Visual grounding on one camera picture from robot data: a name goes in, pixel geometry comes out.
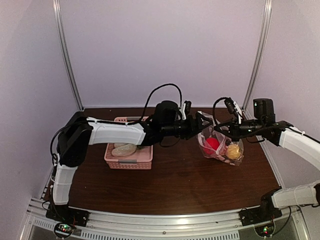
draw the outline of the pink basket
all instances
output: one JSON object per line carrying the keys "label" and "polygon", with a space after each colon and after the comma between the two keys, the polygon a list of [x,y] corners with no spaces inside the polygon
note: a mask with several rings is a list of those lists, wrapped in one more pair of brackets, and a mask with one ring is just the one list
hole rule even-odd
{"label": "pink basket", "polygon": [[[128,122],[139,119],[139,117],[117,117],[116,122]],[[131,170],[149,170],[152,166],[152,158],[154,147],[145,146],[142,149],[137,149],[135,153],[124,156],[114,157],[111,152],[115,148],[114,143],[108,143],[105,150],[104,160],[108,163],[111,169],[131,169]]]}

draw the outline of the metal track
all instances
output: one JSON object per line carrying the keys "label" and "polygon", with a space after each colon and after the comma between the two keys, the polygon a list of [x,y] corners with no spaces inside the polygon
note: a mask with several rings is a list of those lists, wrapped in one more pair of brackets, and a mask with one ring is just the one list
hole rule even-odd
{"label": "metal track", "polygon": [[60,39],[60,45],[61,45],[61,50],[62,50],[62,55],[63,55],[63,61],[65,64],[65,69],[69,78],[69,82],[71,85],[72,93],[75,98],[77,107],[79,111],[82,111],[84,109],[79,91],[77,88],[74,72],[72,70],[71,62],[70,62],[70,57],[68,53],[68,48],[67,48],[67,42],[66,42],[66,37],[65,37],[65,31],[64,31],[64,25],[62,22],[62,15],[61,15],[61,10],[60,10],[60,0],[53,0],[53,11],[54,11],[54,17],[56,21],[56,26],[58,29],[59,33],[59,39]]}
{"label": "metal track", "polygon": [[[52,227],[54,221],[45,217],[46,211],[42,208],[42,203],[43,200],[32,198],[27,214],[47,221],[45,225]],[[89,234],[95,234],[101,235],[100,238],[112,236],[132,240],[156,238],[190,240],[193,237],[211,240],[214,236],[232,234],[234,238],[230,239],[236,240],[238,239],[236,236],[239,236],[238,229],[242,227],[238,211],[239,209],[205,214],[132,215],[89,210],[87,227],[77,227],[77,229],[81,230],[79,234],[84,239],[91,239],[88,238]]]}
{"label": "metal track", "polygon": [[[46,218],[44,201],[32,198],[20,230],[21,240],[29,240],[32,228],[50,233],[56,222]],[[305,221],[298,208],[292,208],[292,217],[300,240],[309,240]],[[74,238],[85,240],[239,240],[243,227],[237,210],[186,215],[131,215],[91,211],[87,227],[74,231]],[[286,219],[287,208],[282,210]]]}
{"label": "metal track", "polygon": [[261,32],[260,32],[260,39],[258,44],[258,49],[255,56],[255,61],[251,73],[250,83],[248,86],[248,89],[245,94],[244,102],[243,102],[243,109],[246,110],[250,101],[250,98],[252,96],[252,92],[254,90],[254,86],[258,77],[259,68],[262,62],[262,55],[263,51],[265,49],[265,45],[267,42],[268,32],[269,32],[269,26],[270,26],[270,20],[272,15],[272,0],[265,0],[265,6],[264,6],[264,12],[263,12],[263,18],[262,18],[262,26],[261,26]]}

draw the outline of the white wall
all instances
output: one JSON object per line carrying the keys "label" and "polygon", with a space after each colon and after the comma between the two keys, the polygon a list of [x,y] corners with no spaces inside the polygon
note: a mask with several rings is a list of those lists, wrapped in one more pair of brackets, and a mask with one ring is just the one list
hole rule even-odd
{"label": "white wall", "polygon": [[51,169],[49,144],[77,110],[52,1],[0,1],[0,236],[13,240]]}
{"label": "white wall", "polygon": [[[178,84],[194,106],[239,103],[249,85],[264,0],[62,0],[71,64],[85,107],[141,107]],[[155,93],[151,105],[178,100]]]}
{"label": "white wall", "polygon": [[[269,35],[253,98],[272,98],[278,121],[286,120],[320,139],[320,2],[273,1]],[[252,103],[249,110],[253,115]],[[320,172],[302,158],[268,143],[284,187],[311,183]],[[319,239],[320,211],[306,220]]]}

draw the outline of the yellow ball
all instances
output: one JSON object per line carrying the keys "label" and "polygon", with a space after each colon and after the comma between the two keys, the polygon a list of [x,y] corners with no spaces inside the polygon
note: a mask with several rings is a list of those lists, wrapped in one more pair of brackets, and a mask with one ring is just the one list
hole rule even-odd
{"label": "yellow ball", "polygon": [[225,152],[225,155],[231,160],[238,159],[241,156],[240,147],[237,144],[230,144]]}

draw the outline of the wooden table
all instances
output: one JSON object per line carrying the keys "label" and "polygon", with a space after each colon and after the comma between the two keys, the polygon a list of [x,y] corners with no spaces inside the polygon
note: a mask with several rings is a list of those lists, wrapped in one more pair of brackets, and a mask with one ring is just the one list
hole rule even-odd
{"label": "wooden table", "polygon": [[[211,113],[209,108],[192,109]],[[86,109],[87,116],[113,120],[140,116],[141,108]],[[146,114],[153,113],[148,108]],[[217,109],[217,118],[230,118]],[[279,185],[259,144],[244,143],[240,166],[203,157],[195,137],[170,148],[156,144],[152,170],[110,169],[107,144],[89,146],[75,173],[69,204],[123,214],[176,215],[241,209],[260,204],[260,197]]]}

